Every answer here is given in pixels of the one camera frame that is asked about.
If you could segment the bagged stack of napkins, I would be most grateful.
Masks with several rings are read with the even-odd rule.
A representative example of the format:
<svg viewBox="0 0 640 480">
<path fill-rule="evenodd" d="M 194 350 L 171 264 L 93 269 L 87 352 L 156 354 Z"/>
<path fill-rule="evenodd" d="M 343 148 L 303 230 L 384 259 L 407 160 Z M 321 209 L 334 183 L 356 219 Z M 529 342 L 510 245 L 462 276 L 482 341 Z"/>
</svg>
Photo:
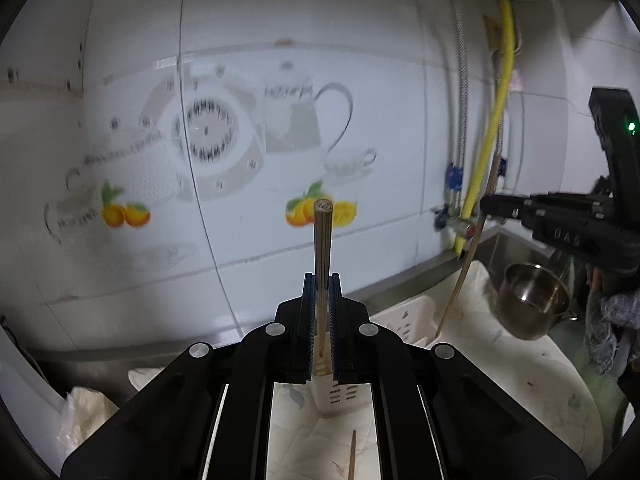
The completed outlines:
<svg viewBox="0 0 640 480">
<path fill-rule="evenodd" d="M 58 442 L 62 460 L 96 432 L 118 407 L 98 390 L 74 387 L 66 396 L 61 413 Z"/>
</svg>

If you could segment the red handled water valve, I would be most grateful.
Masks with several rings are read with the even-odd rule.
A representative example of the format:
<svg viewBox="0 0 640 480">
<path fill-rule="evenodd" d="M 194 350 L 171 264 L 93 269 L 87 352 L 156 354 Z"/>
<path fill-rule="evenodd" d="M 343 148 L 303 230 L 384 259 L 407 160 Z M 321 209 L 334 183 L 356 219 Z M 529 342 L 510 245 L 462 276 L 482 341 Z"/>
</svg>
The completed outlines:
<svg viewBox="0 0 640 480">
<path fill-rule="evenodd" d="M 434 229 L 436 231 L 450 230 L 462 240 L 470 240 L 476 234 L 476 225 L 472 220 L 462 219 L 460 212 L 448 204 L 432 209 L 434 214 Z"/>
</svg>

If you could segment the wooden chopstick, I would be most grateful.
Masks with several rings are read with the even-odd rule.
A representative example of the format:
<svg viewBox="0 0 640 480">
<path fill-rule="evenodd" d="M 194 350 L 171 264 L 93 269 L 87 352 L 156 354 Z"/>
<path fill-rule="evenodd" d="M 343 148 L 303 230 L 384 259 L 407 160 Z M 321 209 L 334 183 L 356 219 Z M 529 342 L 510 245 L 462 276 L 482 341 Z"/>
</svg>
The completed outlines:
<svg viewBox="0 0 640 480">
<path fill-rule="evenodd" d="M 347 480 L 355 479 L 356 452 L 357 452 L 357 430 L 354 429 L 352 430 L 352 438 L 350 439 Z"/>
<path fill-rule="evenodd" d="M 493 192 L 495 192 L 497 180 L 498 180 L 500 160 L 501 160 L 501 150 L 500 148 L 497 148 L 495 150 L 494 156 L 492 156 L 490 173 L 489 173 L 488 181 L 485 188 L 486 194 L 492 194 Z M 478 217 L 478 221 L 476 225 L 477 227 L 476 233 L 472 238 L 471 243 L 469 244 L 469 249 L 464 254 L 464 259 L 463 259 L 462 268 L 460 270 L 460 274 L 458 275 L 456 284 L 454 284 L 454 289 L 451 292 L 445 311 L 442 314 L 442 319 L 440 320 L 437 326 L 437 330 L 435 333 L 436 339 L 438 339 L 442 334 L 442 331 L 444 330 L 444 327 L 446 325 L 448 315 L 451 312 L 452 307 L 456 304 L 458 300 L 462 286 L 470 270 L 471 263 L 474 259 L 477 247 L 480 244 L 480 237 L 482 236 L 485 223 L 486 223 L 486 214 L 483 214 L 481 212 L 480 216 Z"/>
<path fill-rule="evenodd" d="M 314 202 L 314 274 L 316 274 L 316 317 L 318 356 L 324 357 L 326 317 L 328 316 L 329 277 L 333 203 L 328 198 Z"/>
</svg>

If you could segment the grey knitted glove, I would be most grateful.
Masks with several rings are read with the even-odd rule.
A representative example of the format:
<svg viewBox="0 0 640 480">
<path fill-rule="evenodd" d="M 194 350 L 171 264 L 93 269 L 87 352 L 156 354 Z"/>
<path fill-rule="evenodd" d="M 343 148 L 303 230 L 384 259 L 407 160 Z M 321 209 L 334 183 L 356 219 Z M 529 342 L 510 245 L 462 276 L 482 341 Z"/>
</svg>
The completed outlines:
<svg viewBox="0 0 640 480">
<path fill-rule="evenodd" d="M 605 297 L 589 293 L 585 345 L 590 365 L 599 375 L 620 377 L 639 361 L 639 291 Z"/>
</svg>

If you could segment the white quilted patterned mat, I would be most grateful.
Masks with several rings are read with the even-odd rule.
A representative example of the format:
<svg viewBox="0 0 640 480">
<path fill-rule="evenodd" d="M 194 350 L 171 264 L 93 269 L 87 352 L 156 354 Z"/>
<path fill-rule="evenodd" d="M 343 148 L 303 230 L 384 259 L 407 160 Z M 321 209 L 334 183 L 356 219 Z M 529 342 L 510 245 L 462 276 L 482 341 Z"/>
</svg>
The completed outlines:
<svg viewBox="0 0 640 480">
<path fill-rule="evenodd" d="M 603 457 L 603 430 L 585 382 L 550 337 L 525 341 L 509 334 L 495 318 L 496 299 L 487 269 L 473 262 L 440 339 L 460 350 L 571 448 L 586 471 L 595 471 Z M 372 402 L 324 418 L 307 384 L 279 384 L 272 407 L 268 478 L 346 479 L 354 429 L 355 478 L 380 478 Z"/>
</svg>

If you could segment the cream plastic utensil holder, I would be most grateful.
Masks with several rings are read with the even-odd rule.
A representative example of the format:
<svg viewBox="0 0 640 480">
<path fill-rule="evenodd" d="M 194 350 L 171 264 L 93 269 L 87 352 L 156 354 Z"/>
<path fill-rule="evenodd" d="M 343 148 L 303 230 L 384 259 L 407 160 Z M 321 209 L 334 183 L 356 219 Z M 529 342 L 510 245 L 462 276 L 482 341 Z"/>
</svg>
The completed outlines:
<svg viewBox="0 0 640 480">
<path fill-rule="evenodd" d="M 427 294 L 401 301 L 375 315 L 371 322 L 384 326 L 397 334 L 405 344 L 426 348 L 434 339 L 437 330 L 436 304 Z M 307 382 L 314 405 L 321 417 L 327 418 L 360 410 L 371 402 L 370 387 L 347 385 L 337 382 L 328 372 L 330 338 L 326 338 L 323 358 L 314 352 L 314 366 L 318 375 Z"/>
</svg>

